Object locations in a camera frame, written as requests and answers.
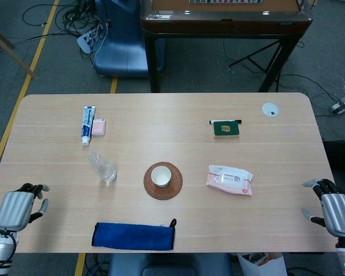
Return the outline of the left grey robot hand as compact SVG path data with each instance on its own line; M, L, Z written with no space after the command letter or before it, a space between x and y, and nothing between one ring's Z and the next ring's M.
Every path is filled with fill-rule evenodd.
M44 184L23 184L19 189L5 194L0 207L0 230L19 232L47 211L48 199L43 199L43 192L49 187ZM43 200L40 209L32 213L35 199Z

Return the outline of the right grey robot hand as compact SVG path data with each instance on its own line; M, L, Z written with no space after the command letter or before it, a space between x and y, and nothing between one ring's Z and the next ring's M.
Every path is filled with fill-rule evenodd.
M345 193L329 179L312 179L302 184L317 195L323 217L317 217L305 208L304 217L310 222L325 227L334 237L345 237Z

